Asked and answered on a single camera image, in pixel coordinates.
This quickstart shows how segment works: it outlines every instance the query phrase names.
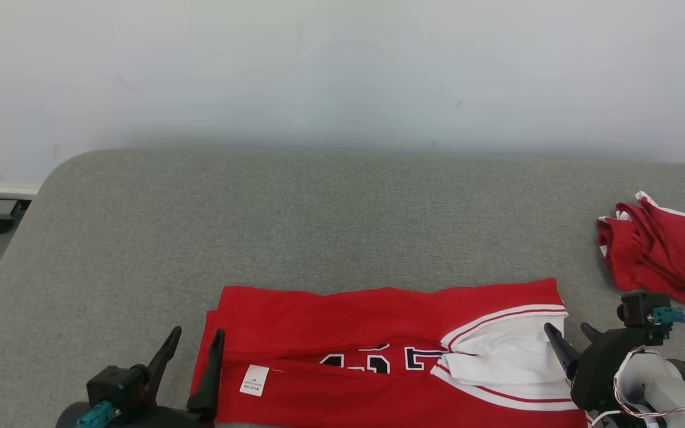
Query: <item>care label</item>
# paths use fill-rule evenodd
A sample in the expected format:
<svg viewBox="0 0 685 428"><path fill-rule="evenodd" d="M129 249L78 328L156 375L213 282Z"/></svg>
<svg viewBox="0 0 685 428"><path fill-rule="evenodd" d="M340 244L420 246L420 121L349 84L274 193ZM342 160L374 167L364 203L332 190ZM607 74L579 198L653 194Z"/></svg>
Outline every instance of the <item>care label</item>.
<svg viewBox="0 0 685 428"><path fill-rule="evenodd" d="M250 367L247 368L247 373L245 373L245 379L242 381L240 392L255 396L263 395L263 384L266 383L266 376L268 374L268 367L250 364Z"/></svg>

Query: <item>red basketball jersey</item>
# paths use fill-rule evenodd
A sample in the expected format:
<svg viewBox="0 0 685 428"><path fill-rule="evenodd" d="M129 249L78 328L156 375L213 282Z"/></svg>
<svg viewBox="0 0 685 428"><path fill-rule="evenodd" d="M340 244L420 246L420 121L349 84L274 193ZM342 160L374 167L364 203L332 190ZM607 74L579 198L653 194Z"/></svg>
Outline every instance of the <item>red basketball jersey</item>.
<svg viewBox="0 0 685 428"><path fill-rule="evenodd" d="M225 287L192 393L223 328L219 422L587 426L543 334L565 316L554 279L327 296Z"/></svg>
<svg viewBox="0 0 685 428"><path fill-rule="evenodd" d="M623 290L665 292L685 303L685 212L658 206L645 192L639 205L618 203L600 217L599 246Z"/></svg>

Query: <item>white cable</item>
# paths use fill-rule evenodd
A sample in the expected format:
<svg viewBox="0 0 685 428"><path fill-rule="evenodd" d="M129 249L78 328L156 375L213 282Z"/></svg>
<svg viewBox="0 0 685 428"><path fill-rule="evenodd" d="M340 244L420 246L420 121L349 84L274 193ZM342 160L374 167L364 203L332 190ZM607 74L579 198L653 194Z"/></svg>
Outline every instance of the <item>white cable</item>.
<svg viewBox="0 0 685 428"><path fill-rule="evenodd" d="M622 413L621 411L601 412L600 414L598 414L597 417L593 418L593 420L590 420L590 417L586 416L586 417L588 417L588 420L590 422L590 425L588 425L588 426L593 428L594 426L596 426L596 423L599 422L600 420L602 420L604 417L609 416L611 414L621 414L621 413Z"/></svg>

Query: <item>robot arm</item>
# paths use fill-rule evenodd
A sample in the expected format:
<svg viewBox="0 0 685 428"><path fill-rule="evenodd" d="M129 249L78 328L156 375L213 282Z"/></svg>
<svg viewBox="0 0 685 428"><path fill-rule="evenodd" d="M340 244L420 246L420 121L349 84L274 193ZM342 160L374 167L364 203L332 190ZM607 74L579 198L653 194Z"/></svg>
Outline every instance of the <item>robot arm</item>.
<svg viewBox="0 0 685 428"><path fill-rule="evenodd" d="M582 323L590 341L582 353L554 326L544 327L571 382L570 396L578 408L608 414L619 428L685 428L685 361L644 349L661 346L673 322L685 317L664 293L631 293L622 301L617 314L625 328L601 333Z"/></svg>

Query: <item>gray fabric surface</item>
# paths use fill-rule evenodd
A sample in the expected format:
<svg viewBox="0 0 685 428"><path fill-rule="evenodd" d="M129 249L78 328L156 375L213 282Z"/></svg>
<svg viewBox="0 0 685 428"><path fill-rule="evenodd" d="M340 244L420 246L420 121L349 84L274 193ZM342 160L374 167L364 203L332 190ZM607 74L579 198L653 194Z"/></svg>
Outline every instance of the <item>gray fabric surface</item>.
<svg viewBox="0 0 685 428"><path fill-rule="evenodd" d="M577 325L620 327L595 220L685 165L107 151L60 166L0 262L0 426L52 426L108 364L183 327L159 402L187 400L221 287L319 293L554 276ZM685 326L662 349L685 358Z"/></svg>

